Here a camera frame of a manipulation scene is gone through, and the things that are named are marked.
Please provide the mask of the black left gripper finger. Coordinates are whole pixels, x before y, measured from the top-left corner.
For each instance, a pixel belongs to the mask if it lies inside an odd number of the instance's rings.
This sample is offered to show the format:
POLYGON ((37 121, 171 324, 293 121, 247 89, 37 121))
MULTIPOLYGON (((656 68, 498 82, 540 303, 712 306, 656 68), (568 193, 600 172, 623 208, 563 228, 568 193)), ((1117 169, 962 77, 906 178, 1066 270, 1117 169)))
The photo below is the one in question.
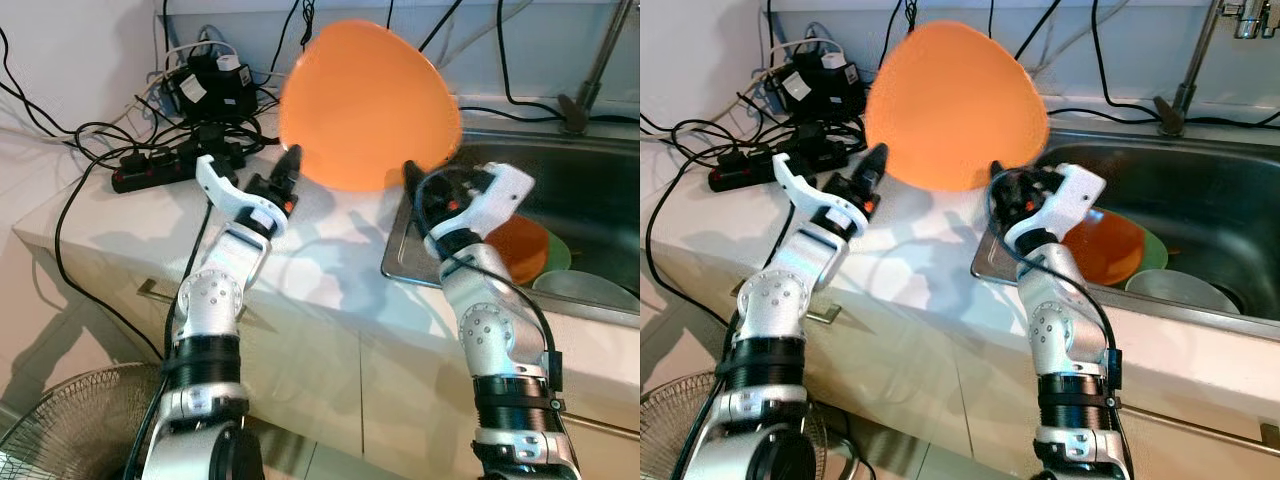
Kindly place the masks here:
POLYGON ((890 148, 878 143, 870 148, 860 163, 860 192, 872 196, 884 177, 890 148))
POLYGON ((302 147, 292 145, 276 161, 276 192, 279 196, 292 196, 300 177, 302 147))

